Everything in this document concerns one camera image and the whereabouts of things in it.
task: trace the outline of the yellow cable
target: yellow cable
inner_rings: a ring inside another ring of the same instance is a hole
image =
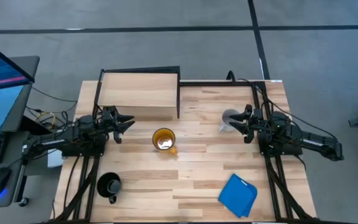
[[[53,116],[52,125],[51,125],[51,127],[49,127],[49,129],[51,129],[51,128],[55,125],[55,122],[56,122],[56,116],[55,116],[54,113],[42,112],[42,113],[40,113],[39,115],[37,115],[37,116],[35,117],[35,120],[36,120],[36,121],[37,121],[37,120],[40,121],[40,120],[39,120],[40,117],[42,117],[43,115],[46,115],[46,114],[49,114],[49,115],[52,115],[52,116]]]

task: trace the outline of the wooden box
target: wooden box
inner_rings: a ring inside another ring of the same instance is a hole
[[[105,73],[98,105],[136,118],[179,117],[178,82],[174,73]]]

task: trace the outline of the black floor stripe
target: black floor stripe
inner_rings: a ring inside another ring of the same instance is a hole
[[[337,26],[260,26],[259,30],[358,30],[358,25]]]
[[[249,5],[249,12],[250,12],[251,19],[252,19],[252,25],[254,27],[256,47],[258,50],[260,63],[262,65],[263,77],[264,77],[264,79],[269,80],[270,74],[269,74],[269,69],[267,68],[265,50],[264,50],[264,45],[262,43],[262,38],[260,36],[260,31],[259,31],[259,26],[258,26],[258,18],[256,16],[256,12],[255,12],[254,1],[248,0],[248,5]]]
[[[197,26],[197,27],[123,27],[86,29],[19,29],[0,30],[0,34],[84,34],[115,32],[177,32],[177,31],[237,31],[253,30],[252,26]]]
[[[190,32],[190,31],[242,31],[252,26],[197,26],[197,27],[123,27],[84,29],[2,29],[0,34],[86,34],[120,32]],[[259,26],[258,31],[278,30],[358,30],[358,25],[338,26]]]

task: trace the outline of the wooden tabletop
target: wooden tabletop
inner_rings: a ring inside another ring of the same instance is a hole
[[[96,81],[84,81],[76,117],[91,114]],[[289,111],[282,82],[266,81],[268,97]],[[240,133],[220,133],[219,120],[226,109],[243,112],[254,104],[249,87],[181,87],[180,119],[136,120],[123,135],[122,144],[110,140],[100,160],[98,178],[118,173],[122,192],[110,205],[97,191],[91,222],[239,222],[274,220],[272,199],[264,158],[256,139],[244,144]],[[175,157],[156,151],[152,135],[158,128],[170,128],[177,141]],[[63,210],[68,176],[75,158],[64,162],[55,197],[57,215]],[[307,213],[315,216],[313,200],[303,164],[293,156],[282,156],[289,191]],[[68,202],[80,179],[82,158],[75,167]],[[258,195],[248,218],[238,219],[218,202],[218,196],[232,174],[253,184]],[[80,218],[85,215],[85,193]],[[282,216],[282,195],[278,190]]]

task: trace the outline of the black metal frame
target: black metal frame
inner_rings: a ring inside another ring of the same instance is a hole
[[[138,72],[143,72],[144,70],[147,70],[147,69],[151,69],[151,68],[142,68],[142,69],[136,69],[136,70]],[[103,82],[103,76],[104,76],[105,72],[123,72],[123,70],[103,70],[103,69],[101,70],[100,75],[99,75],[99,80],[98,80],[98,86],[96,89],[95,99],[94,99],[94,108],[93,108],[94,118],[96,118],[96,113],[98,110],[97,102],[98,102],[100,89],[101,89],[101,85]],[[186,87],[186,86],[249,86],[252,89],[252,95],[253,95],[253,99],[254,99],[255,108],[260,108],[258,89],[261,91],[262,98],[264,99],[264,101],[267,101],[267,91],[266,91],[266,87],[265,87],[265,82],[239,81],[239,80],[236,80],[234,74],[231,71],[228,73],[226,80],[224,80],[224,81],[179,81],[179,88]],[[269,105],[267,103],[265,103],[264,105],[266,107],[267,116],[269,117],[270,116]],[[264,155],[264,157],[265,157],[266,166],[268,167],[269,164],[271,164],[270,157],[268,155]],[[94,158],[94,162],[97,163],[96,166],[98,168],[99,158],[98,157]],[[84,157],[84,161],[83,161],[83,165],[82,165],[82,169],[81,169],[79,186],[82,186],[84,184],[86,173],[87,173],[87,168],[88,168],[88,163],[89,163],[89,157]],[[284,176],[283,166],[282,166],[280,156],[276,157],[276,163],[277,163],[277,167],[278,167],[278,176],[279,176],[280,180],[285,184],[285,176]],[[282,219],[281,214],[280,214],[280,206],[278,204],[277,192],[276,192],[274,181],[269,176],[269,174],[268,174],[268,182],[269,182],[269,187],[270,187],[270,193],[272,196],[275,218],[276,218],[276,221],[279,221]],[[92,180],[91,187],[89,189],[88,203],[86,206],[85,220],[88,222],[90,222],[90,218],[91,218],[93,197],[95,194],[95,187],[94,187],[95,184],[96,184],[96,176]],[[80,206],[81,206],[81,202],[79,201],[75,208],[73,220],[70,220],[71,222],[79,219]],[[287,217],[289,219],[292,219],[293,218],[292,210],[291,210],[287,200],[285,200],[285,208],[287,211]]]
[[[98,80],[98,84],[97,84],[97,88],[96,88],[96,93],[95,93],[95,98],[94,98],[93,112],[92,112],[94,119],[96,119],[96,115],[98,114],[99,106],[98,106],[97,102],[98,102],[98,98],[99,98],[99,94],[100,94],[100,90],[101,90],[101,85],[103,82],[104,73],[111,72],[111,71],[116,72],[118,70],[103,70],[102,69],[100,72],[99,80]],[[179,81],[178,85],[179,85],[178,87],[186,87],[186,86],[249,86],[249,87],[251,87],[251,90],[252,90],[252,96],[254,99],[255,108],[257,108],[257,109],[260,108],[258,91],[262,94],[263,101],[268,102],[265,82],[263,82],[263,81],[250,82],[248,80],[239,81],[236,79],[236,77],[234,76],[234,74],[231,71],[228,73],[226,80],[224,80],[224,81],[191,81],[191,80],[184,81],[183,80],[183,81]],[[269,118],[270,114],[271,114],[269,104],[264,103],[264,105],[265,105],[267,118]],[[260,150],[261,154],[263,155],[264,150],[262,150],[262,148],[261,148],[263,146],[259,145],[259,147],[261,149]],[[270,156],[267,154],[264,155],[267,177],[268,177],[269,188],[270,188],[270,194],[271,194],[272,203],[273,203],[273,211],[274,211],[274,215],[275,215],[274,222],[306,223],[306,224],[336,224],[336,223],[340,224],[340,223],[343,223],[343,222],[321,221],[321,220],[318,220],[317,218],[311,218],[309,215],[307,215],[305,213],[305,211],[303,211],[303,209],[297,204],[296,200],[291,196],[290,192],[287,189],[284,171],[283,171],[283,164],[282,164],[280,156],[276,156],[275,158],[276,158],[278,174],[274,171],[274,168],[272,166],[272,161],[270,160]],[[73,201],[70,202],[70,205],[72,204],[74,206],[73,219],[67,220],[69,218],[70,214],[68,212],[63,211],[64,214],[60,215],[60,217],[63,216],[64,218],[62,218],[60,220],[51,220],[49,223],[90,223],[91,212],[93,209],[93,198],[94,198],[96,182],[97,182],[97,172],[99,169],[99,160],[100,160],[99,156],[94,157],[91,172],[86,177],[90,158],[84,157],[84,159],[83,159],[81,175],[80,175],[80,182],[79,182],[79,186],[78,186],[79,192],[81,192],[81,194],[83,194],[85,192],[86,188],[88,187],[88,185],[90,185],[88,200],[87,200],[86,210],[85,210],[85,218],[79,219],[81,200],[73,199]],[[285,202],[285,210],[287,213],[286,218],[283,218],[280,213],[280,206],[278,204],[278,197],[277,197],[277,191],[276,191],[275,184],[277,184],[278,188],[283,192],[283,198],[284,198],[284,202]],[[78,199],[78,197],[82,198],[83,195],[81,195],[81,194],[77,193],[75,198],[77,198],[77,199]],[[296,212],[301,211],[300,213],[297,213],[298,216],[301,217],[301,219],[293,218],[291,206],[293,206],[294,211],[296,211]]]

